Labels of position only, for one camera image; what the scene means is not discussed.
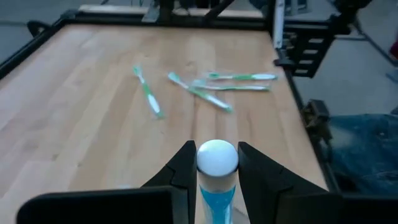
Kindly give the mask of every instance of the black metal frame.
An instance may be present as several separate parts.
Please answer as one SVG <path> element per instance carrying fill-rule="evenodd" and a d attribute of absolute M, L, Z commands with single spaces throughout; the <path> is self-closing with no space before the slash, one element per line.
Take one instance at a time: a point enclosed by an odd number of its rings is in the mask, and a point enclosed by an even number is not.
<path fill-rule="evenodd" d="M 170 3 L 169 0 L 160 0 L 162 5 Z M 34 38 L 10 56 L 6 61 L 0 64 L 0 80 L 9 72 L 15 69 L 30 54 L 37 50 L 49 38 L 55 35 L 62 27 L 69 24 L 112 24 L 124 26 L 148 26 L 148 27 L 188 27 L 202 29 L 238 29 L 238 30 L 263 30 L 268 31 L 272 36 L 274 30 L 274 6 L 275 1 L 269 2 L 269 12 L 266 18 L 248 18 L 248 17 L 217 17 L 225 9 L 231 0 L 224 0 L 219 7 L 216 7 L 204 16 L 177 16 L 170 14 L 166 19 L 159 19 L 155 23 L 142 22 L 143 14 L 115 14 L 98 13 L 83 11 L 67 11 L 62 14 L 60 19 L 51 26 L 41 22 L 32 22 L 29 30 Z M 284 30 L 290 36 L 285 45 L 285 49 L 277 49 L 279 59 L 276 65 L 282 66 L 288 83 L 292 89 L 294 99 L 299 110 L 303 109 L 303 102 L 293 81 L 293 76 L 313 77 L 324 58 L 328 48 L 333 42 L 336 34 L 349 33 L 348 22 L 345 14 L 340 16 L 331 16 L 327 21 L 295 21 L 286 20 Z M 312 39 L 321 39 L 322 42 L 314 43 Z M 317 50 L 317 53 L 309 55 L 305 50 Z M 310 60 L 309 63 L 302 63 L 302 60 Z M 331 191 L 338 191 L 338 184 L 330 166 L 322 162 L 321 147 L 319 138 L 313 138 L 308 133 L 318 161 L 324 173 L 327 185 Z"/>

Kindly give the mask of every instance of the denim fabric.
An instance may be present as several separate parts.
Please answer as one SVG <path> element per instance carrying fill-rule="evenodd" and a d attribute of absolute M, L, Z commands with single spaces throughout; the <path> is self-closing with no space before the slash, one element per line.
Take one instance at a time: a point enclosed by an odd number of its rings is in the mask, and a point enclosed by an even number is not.
<path fill-rule="evenodd" d="M 398 116 L 335 116 L 330 127 L 336 173 L 362 194 L 398 194 Z"/>

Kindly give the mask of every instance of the bottle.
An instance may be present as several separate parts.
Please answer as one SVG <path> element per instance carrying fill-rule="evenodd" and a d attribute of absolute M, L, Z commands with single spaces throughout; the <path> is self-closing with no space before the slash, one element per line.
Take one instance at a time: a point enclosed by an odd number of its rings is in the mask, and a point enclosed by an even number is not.
<path fill-rule="evenodd" d="M 203 143 L 197 150 L 198 181 L 207 224 L 232 223 L 238 152 L 224 140 Z"/>

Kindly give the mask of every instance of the wooden tabletop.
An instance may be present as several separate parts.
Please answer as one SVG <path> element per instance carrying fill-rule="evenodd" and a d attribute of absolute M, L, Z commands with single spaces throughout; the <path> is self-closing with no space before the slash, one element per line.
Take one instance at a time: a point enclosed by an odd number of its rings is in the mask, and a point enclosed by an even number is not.
<path fill-rule="evenodd" d="M 246 141 L 326 189 L 267 32 L 69 25 L 0 81 L 0 223 L 46 192 L 140 187 L 194 139 Z M 141 64 L 165 119 L 150 110 Z M 270 92 L 215 93 L 231 114 L 167 79 L 203 72 L 267 72 Z M 247 223 L 240 188 L 234 199 Z M 197 192 L 197 223 L 203 223 Z"/>

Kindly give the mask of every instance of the blue liquid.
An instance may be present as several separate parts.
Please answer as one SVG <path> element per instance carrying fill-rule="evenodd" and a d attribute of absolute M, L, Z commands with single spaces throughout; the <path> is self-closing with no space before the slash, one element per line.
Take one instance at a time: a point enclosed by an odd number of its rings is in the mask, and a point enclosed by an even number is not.
<path fill-rule="evenodd" d="M 206 202 L 205 215 L 207 224 L 232 223 L 232 199 L 235 194 L 235 186 L 231 190 L 222 193 L 210 193 L 202 187 L 200 187 L 200 191 Z"/>

